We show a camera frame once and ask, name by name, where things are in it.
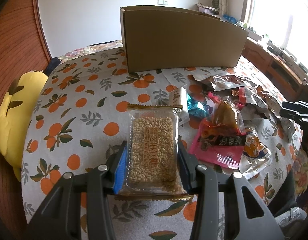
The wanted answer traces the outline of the puffed rice cake packet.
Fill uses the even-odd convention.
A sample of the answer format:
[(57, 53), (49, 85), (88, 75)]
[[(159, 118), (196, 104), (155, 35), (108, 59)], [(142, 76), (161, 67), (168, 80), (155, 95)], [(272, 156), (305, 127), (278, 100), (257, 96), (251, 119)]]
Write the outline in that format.
[(121, 198), (172, 200), (188, 197), (178, 162), (182, 105), (129, 104), (128, 138), (115, 171)]

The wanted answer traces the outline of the teal foil candy wrapper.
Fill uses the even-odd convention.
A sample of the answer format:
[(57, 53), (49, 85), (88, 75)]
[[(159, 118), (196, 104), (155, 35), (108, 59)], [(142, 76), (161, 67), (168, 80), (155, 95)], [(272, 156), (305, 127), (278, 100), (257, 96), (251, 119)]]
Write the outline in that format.
[(203, 101), (200, 102), (188, 93), (187, 107), (188, 107), (188, 113), (190, 115), (193, 115), (201, 119), (202, 118), (210, 119), (214, 112), (215, 104), (213, 101), (206, 100), (205, 98), (203, 98)]

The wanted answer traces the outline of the silver red snack bag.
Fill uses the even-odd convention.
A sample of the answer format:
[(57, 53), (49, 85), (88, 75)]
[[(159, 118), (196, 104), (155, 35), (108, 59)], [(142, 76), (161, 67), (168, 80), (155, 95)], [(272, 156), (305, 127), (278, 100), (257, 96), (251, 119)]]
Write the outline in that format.
[(248, 77), (241, 77), (235, 75), (192, 75), (194, 81), (198, 82), (207, 91), (222, 91), (227, 89), (234, 89), (238, 87), (257, 87), (255, 83)]

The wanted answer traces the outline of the wooden side cabinet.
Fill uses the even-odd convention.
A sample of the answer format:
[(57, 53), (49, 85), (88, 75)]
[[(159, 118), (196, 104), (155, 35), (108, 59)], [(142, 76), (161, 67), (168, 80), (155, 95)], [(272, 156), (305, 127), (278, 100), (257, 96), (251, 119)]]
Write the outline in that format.
[(308, 82), (300, 79), (279, 57), (247, 38), (242, 56), (258, 68), (289, 101), (308, 102)]

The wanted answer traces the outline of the silver snack bag orange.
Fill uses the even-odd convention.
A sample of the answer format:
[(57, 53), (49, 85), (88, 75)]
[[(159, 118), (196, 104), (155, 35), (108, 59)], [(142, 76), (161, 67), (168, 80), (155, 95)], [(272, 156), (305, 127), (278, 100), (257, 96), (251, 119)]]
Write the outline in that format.
[(255, 133), (249, 132), (239, 163), (241, 174), (247, 180), (250, 180), (270, 166), (272, 161), (271, 151), (259, 140)]

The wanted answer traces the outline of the pink snack packet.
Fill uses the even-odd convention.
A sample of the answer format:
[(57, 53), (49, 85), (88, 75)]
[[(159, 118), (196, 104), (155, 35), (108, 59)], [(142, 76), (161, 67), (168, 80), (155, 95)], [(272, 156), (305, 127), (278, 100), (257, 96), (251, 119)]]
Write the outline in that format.
[(202, 121), (189, 153), (198, 160), (236, 170), (239, 167), (247, 134), (225, 125), (210, 126)]

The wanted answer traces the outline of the brown chicken leg snack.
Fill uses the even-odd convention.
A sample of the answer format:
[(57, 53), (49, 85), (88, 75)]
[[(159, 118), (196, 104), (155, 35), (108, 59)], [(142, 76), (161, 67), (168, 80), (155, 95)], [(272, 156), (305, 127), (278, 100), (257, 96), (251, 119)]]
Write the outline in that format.
[(215, 109), (210, 120), (204, 118), (201, 122), (201, 136), (204, 139), (215, 140), (221, 137), (242, 135), (239, 127), (239, 111), (231, 102), (222, 101)]

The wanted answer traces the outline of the orange print bedsheet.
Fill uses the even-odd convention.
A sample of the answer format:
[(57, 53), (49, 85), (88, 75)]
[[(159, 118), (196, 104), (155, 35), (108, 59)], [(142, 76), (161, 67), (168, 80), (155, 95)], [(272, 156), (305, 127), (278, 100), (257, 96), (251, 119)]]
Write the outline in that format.
[[(128, 103), (167, 105), (170, 92), (182, 86), (195, 98), (210, 100), (194, 74), (248, 77), (279, 103), (284, 100), (273, 83), (242, 56), (235, 68), (185, 67), (128, 74), (120, 47), (57, 66), (34, 107), (25, 140), (21, 174), (27, 222), (60, 175), (86, 173), (118, 152), (128, 132)], [(271, 165), (249, 181), (264, 202), (274, 205), (283, 183), (288, 183), (288, 172), (296, 175), (296, 185), (305, 182), (307, 187), (302, 163), (306, 157), (300, 150), (303, 131), (295, 124), (289, 142), (287, 127), (282, 128), (275, 116), (256, 115), (260, 108), (254, 102), (246, 108), (244, 122), (251, 120), (273, 156)], [(117, 239), (189, 239), (196, 200), (109, 198), (115, 235)]]

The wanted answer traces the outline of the yellow plush pillow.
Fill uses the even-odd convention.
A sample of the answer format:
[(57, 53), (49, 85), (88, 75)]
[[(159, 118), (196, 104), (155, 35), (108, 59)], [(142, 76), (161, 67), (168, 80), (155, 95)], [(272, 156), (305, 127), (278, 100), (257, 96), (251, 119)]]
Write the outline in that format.
[(15, 79), (0, 105), (0, 153), (21, 180), (21, 166), (31, 115), (48, 77), (30, 71)]

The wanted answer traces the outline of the small beige wrapped snack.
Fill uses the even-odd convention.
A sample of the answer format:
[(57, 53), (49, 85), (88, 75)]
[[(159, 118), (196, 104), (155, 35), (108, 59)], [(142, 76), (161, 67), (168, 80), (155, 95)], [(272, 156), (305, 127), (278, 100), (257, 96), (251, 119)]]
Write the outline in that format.
[(182, 95), (182, 88), (174, 89), (169, 94), (169, 105), (170, 106), (179, 106), (181, 105), (181, 95)]

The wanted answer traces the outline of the clutter on cabinet top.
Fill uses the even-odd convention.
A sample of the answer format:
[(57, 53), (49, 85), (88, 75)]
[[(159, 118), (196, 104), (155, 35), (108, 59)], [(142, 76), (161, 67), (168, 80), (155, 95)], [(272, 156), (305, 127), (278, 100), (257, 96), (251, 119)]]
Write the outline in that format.
[(249, 21), (243, 21), (227, 14), (222, 14), (220, 9), (213, 5), (207, 7), (197, 3), (198, 11), (210, 15), (216, 15), (222, 20), (248, 30), (248, 37), (257, 42), (258, 46), (281, 57), (288, 66), (299, 65), (302, 71), (308, 71), (306, 51), (301, 48), (305, 38), (300, 37), (297, 32), (297, 18), (287, 9), (282, 7), (278, 10), (271, 10), (265, 3), (257, 3), (252, 7), (252, 14)]

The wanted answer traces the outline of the brown cardboard box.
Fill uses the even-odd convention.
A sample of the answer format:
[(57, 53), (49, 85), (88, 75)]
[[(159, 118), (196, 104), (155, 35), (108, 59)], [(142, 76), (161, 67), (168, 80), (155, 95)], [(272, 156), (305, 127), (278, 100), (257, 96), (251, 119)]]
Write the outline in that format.
[(120, 9), (129, 72), (182, 67), (236, 67), (248, 32), (189, 9), (133, 5)]

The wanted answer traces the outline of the wooden headboard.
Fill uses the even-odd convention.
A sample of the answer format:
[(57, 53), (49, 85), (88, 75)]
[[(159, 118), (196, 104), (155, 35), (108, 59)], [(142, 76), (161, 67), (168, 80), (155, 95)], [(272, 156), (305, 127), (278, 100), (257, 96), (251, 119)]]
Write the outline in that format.
[(0, 0), (0, 104), (16, 77), (50, 61), (38, 0)]

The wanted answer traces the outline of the white wall socket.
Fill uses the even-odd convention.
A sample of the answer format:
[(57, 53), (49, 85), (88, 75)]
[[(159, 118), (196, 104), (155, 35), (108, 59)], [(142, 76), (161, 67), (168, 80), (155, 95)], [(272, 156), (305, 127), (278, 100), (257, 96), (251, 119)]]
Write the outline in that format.
[(168, 5), (168, 1), (166, 1), (166, 0), (157, 0), (157, 5)]

